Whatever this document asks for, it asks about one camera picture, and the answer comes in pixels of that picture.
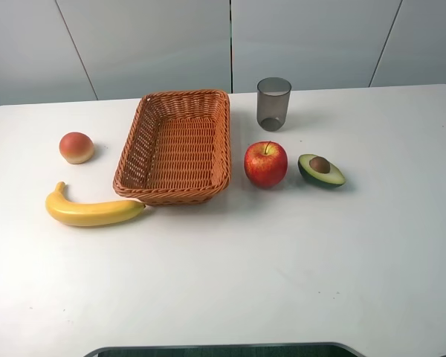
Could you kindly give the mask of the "brown wicker basket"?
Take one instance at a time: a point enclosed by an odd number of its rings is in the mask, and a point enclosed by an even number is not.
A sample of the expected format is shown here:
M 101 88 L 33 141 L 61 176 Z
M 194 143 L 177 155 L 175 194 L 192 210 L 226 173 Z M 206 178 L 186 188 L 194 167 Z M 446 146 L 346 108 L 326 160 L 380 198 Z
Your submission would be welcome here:
M 211 200 L 231 179 L 230 99 L 225 91 L 162 91 L 140 99 L 113 188 L 156 205 Z

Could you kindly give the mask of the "round bread bun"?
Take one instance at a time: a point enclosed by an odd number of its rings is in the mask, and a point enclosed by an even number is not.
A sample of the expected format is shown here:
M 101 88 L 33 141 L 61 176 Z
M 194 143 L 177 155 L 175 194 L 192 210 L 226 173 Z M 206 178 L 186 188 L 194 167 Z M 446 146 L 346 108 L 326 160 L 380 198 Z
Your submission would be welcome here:
M 59 142 L 59 152 L 69 164 L 82 164 L 94 154 L 94 143 L 81 132 L 69 132 Z

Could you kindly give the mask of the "halved avocado with pit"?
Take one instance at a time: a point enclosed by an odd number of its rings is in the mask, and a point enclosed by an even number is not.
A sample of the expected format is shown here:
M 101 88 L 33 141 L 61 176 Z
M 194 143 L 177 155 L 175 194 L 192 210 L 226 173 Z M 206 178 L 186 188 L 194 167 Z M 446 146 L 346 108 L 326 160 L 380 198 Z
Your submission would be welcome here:
M 302 154 L 298 158 L 297 166 L 300 175 L 310 184 L 325 188 L 336 188 L 346 183 L 346 178 L 342 172 L 322 156 Z

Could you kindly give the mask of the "yellow banana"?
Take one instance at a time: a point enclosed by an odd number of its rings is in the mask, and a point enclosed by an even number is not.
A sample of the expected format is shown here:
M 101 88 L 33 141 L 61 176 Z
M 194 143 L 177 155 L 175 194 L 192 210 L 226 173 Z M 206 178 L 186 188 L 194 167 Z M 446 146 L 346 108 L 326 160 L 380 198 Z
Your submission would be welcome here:
M 143 212 L 146 205 L 133 200 L 120 200 L 101 203 L 76 203 L 65 195 L 66 184 L 56 184 L 45 200 L 45 208 L 56 221 L 76 227 L 112 225 L 134 219 Z

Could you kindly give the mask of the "red apple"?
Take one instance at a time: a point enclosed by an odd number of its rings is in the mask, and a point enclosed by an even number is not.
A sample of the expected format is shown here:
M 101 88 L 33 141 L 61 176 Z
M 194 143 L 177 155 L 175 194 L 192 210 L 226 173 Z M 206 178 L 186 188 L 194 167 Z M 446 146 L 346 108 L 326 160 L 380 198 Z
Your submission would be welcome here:
M 246 150 L 244 169 L 253 185 L 269 189 L 285 178 L 288 156 L 284 148 L 274 141 L 256 142 Z

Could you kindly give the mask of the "grey translucent plastic cup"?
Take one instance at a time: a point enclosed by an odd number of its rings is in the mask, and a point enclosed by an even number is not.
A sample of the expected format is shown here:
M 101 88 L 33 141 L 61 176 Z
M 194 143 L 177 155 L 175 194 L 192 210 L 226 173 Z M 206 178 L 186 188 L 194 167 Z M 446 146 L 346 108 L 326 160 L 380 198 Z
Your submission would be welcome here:
M 265 131 L 275 132 L 284 125 L 291 89 L 291 84 L 280 77 L 267 77 L 257 83 L 256 120 Z

